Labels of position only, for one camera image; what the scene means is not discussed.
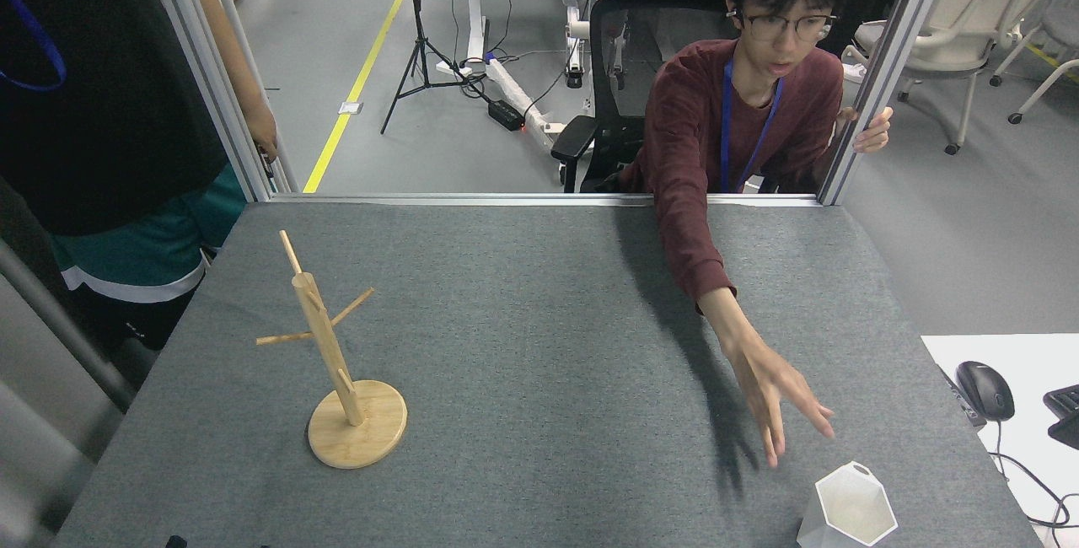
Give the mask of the standing person's left hand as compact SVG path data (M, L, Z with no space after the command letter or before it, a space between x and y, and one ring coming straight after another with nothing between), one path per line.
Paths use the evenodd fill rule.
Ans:
M277 126L272 110L265 105L258 106L246 110L245 119L255 148L267 164L272 164L278 156Z

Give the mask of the seated person's right hand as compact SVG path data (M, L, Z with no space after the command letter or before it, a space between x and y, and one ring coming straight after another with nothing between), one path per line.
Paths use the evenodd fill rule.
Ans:
M822 405L802 373L771 350L762 338L736 338L721 344L733 375L743 394L755 424L759 425L765 460L776 468L786 455L786 421L780 410L783 400L794 405L812 428L832 439L834 412Z

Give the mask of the seated person's left hand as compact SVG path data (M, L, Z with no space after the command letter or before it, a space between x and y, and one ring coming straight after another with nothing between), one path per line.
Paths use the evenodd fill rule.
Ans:
M853 149L856 153L876 153L888 143L890 129L890 119L893 118L894 109L891 106L883 107L878 114L869 122L866 129L856 136Z

